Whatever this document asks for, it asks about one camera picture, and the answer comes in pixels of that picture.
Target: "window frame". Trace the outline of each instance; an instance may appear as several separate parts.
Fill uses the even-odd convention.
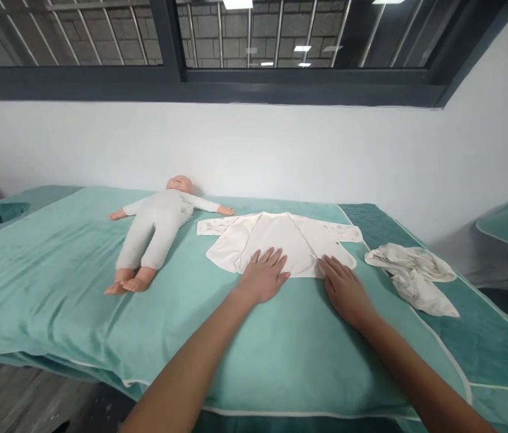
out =
[[[462,0],[423,68],[194,69],[175,1],[150,7],[163,66],[0,67],[0,100],[441,108],[508,21],[508,0]]]

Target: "doll head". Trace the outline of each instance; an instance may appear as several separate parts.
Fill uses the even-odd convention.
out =
[[[168,180],[168,185],[165,189],[179,189],[181,192],[192,194],[194,186],[192,185],[192,181],[186,176],[176,176]]]

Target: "gray bodysuit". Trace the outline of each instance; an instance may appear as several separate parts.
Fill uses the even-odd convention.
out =
[[[136,269],[140,264],[155,270],[161,268],[177,231],[191,218],[195,207],[216,212],[219,204],[177,189],[166,189],[124,206],[127,215],[136,217],[123,242],[116,268]]]

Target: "window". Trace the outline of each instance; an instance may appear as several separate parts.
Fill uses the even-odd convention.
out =
[[[508,0],[0,0],[0,99],[444,106],[507,20]]]

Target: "massage bed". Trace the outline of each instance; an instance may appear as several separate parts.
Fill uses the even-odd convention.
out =
[[[206,258],[196,210],[148,291],[103,296],[131,219],[110,212],[150,195],[42,186],[0,200],[0,363],[103,381],[138,400],[239,274]],[[424,246],[373,204],[206,197],[237,215],[290,212],[358,226],[344,242],[380,314],[499,431],[508,431],[508,316],[463,276],[436,285],[460,318],[412,309],[384,271],[363,261],[392,242]],[[226,353],[198,432],[425,431],[365,340],[332,313],[321,282],[291,278],[258,306]]]

